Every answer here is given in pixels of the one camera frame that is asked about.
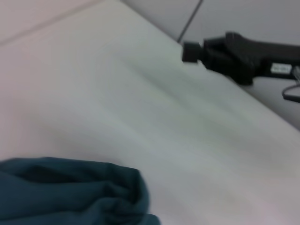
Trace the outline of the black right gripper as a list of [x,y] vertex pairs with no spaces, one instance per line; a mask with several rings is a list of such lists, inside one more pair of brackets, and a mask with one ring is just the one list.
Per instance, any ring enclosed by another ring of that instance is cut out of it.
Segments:
[[237,84],[252,85],[256,77],[295,79],[292,70],[300,64],[300,47],[254,41],[228,32],[224,37],[205,39],[202,47],[198,42],[184,42],[182,61],[201,61],[207,70]]

